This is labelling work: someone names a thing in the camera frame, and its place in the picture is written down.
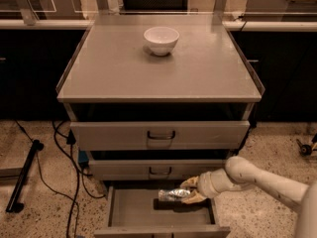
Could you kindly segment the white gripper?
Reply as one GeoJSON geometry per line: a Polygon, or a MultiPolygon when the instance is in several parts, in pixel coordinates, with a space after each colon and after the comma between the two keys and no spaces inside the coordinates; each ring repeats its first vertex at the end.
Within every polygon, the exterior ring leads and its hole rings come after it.
{"type": "Polygon", "coordinates": [[[197,187],[187,197],[181,200],[185,204],[202,202],[207,198],[213,198],[222,192],[232,190],[235,185],[229,179],[224,169],[206,172],[200,176],[188,178],[180,185],[181,188],[197,187]]]}

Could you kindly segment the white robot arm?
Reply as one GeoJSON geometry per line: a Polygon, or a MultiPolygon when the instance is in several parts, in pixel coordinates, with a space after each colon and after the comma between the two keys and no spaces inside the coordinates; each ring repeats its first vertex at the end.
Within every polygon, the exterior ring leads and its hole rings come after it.
{"type": "Polygon", "coordinates": [[[298,213],[294,238],[317,238],[317,181],[310,185],[256,167],[240,156],[226,161],[225,168],[202,173],[180,186],[191,193],[186,204],[212,199],[225,191],[241,191],[254,185],[298,213]]]}

